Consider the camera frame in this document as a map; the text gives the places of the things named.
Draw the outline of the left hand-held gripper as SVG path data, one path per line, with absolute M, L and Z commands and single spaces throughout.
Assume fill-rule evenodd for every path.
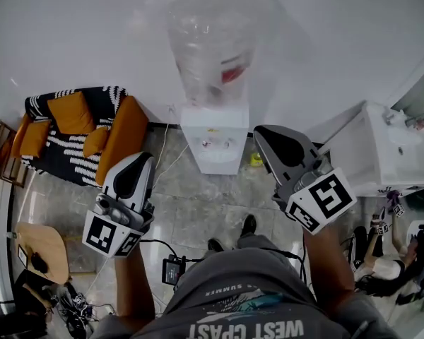
M 86 215 L 82 242 L 108 258 L 127 257 L 153 221 L 147 200 L 155 174 L 155 159 L 147 152 L 125 157 L 107 173 L 95 206 Z

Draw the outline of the white water dispenser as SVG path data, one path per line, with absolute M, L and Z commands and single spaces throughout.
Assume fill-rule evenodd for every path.
M 238 173 L 249 130 L 248 104 L 220 109 L 185 107 L 180 126 L 201 173 Z M 210 148 L 202 146 L 206 139 L 213 141 Z M 232 139 L 228 149 L 223 146 L 227 139 Z

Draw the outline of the person's left forearm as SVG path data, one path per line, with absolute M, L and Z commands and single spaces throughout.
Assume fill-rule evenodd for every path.
M 117 281 L 117 313 L 137 330 L 155 319 L 155 306 L 140 246 L 126 258 L 114 261 Z

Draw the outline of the person's right forearm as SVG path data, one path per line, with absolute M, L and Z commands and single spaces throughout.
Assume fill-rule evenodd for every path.
M 303 231 L 310 265 L 312 287 L 317 303 L 329 316 L 355 294 L 353 271 L 339 244 L 333 225 L 317 234 Z

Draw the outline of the white sink cabinet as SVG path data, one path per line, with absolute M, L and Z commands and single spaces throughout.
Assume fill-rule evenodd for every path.
M 375 102 L 361 111 L 322 147 L 342 169 L 356 196 L 407 196 L 424 189 L 424 132 L 409 129 L 411 118 Z

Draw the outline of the clear plastic water bottle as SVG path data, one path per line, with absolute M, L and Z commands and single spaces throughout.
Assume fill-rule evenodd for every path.
M 189 104 L 236 105 L 256 47 L 257 0 L 176 0 L 168 9 L 170 47 Z

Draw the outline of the orange sofa seat cushion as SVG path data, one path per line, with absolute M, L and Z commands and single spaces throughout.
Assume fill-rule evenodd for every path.
M 103 186 L 108 171 L 122 159 L 141 151 L 148 117 L 136 98 L 126 96 L 119 106 L 101 153 L 95 181 Z

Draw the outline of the small orange cushion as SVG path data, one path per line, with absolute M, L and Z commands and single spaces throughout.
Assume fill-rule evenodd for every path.
M 83 144 L 83 157 L 101 154 L 109 138 L 110 128 L 102 126 L 89 133 Z

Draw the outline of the orange striped sofa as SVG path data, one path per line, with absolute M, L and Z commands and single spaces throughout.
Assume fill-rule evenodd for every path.
M 96 181 L 96 171 L 101 154 L 83 157 L 83 144 L 88 134 L 62 134 L 47 105 L 48 100 L 82 92 L 93 115 L 96 128 L 108 126 L 110 129 L 122 100 L 128 95 L 119 86 L 102 86 L 60 90 L 55 93 L 35 95 L 25 100 L 25 114 L 35 121 L 50 120 L 47 142 L 40 157 L 20 156 L 23 164 L 42 174 L 48 173 L 79 186 L 100 187 Z

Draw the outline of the large orange cushion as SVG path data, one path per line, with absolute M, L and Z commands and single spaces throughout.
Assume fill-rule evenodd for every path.
M 93 115 L 82 92 L 48 100 L 47 105 L 60 133 L 81 135 L 95 130 Z

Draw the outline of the person's grey trousers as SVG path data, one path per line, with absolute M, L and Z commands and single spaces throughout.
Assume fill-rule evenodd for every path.
M 262 234 L 245 234 L 237 240 L 237 248 L 269 248 L 271 241 Z

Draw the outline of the round wooden table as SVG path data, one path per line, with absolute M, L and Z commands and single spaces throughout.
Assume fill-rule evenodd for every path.
M 63 285 L 69 279 L 69 264 L 66 247 L 61 235 L 50 226 L 19 222 L 16 225 L 16 248 L 28 257 L 27 269 L 53 283 Z M 47 272 L 41 273 L 31 262 L 38 254 L 47 264 Z

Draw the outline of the small black object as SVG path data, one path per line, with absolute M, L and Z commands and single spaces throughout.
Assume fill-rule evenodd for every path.
M 32 253 L 30 261 L 36 271 L 44 275 L 48 272 L 48 265 L 37 252 Z

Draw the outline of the wooden shelf rack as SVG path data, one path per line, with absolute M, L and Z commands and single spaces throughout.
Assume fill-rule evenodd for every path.
M 0 180 L 23 188 L 28 168 L 19 157 L 11 154 L 17 131 L 0 120 Z

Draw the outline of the black recorder device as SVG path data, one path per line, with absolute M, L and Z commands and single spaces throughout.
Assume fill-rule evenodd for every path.
M 186 271 L 186 265 L 186 256 L 177 257 L 171 254 L 168 258 L 164 258 L 162 265 L 162 283 L 176 286 L 179 279 Z

